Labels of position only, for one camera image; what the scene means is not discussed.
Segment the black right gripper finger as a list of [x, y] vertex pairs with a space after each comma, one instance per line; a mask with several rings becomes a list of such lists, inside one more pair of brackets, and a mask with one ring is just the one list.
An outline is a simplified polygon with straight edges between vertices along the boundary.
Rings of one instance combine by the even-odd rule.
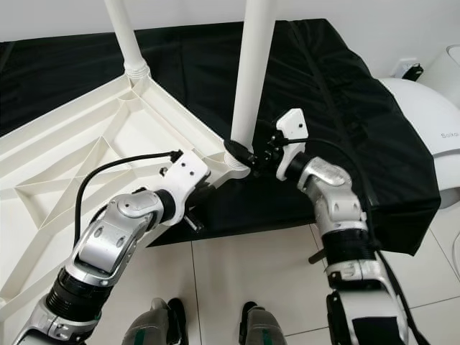
[[231, 157], [240, 164], [246, 165], [248, 168], [256, 167], [259, 164], [259, 158], [246, 147], [234, 140], [224, 141], [224, 148]]

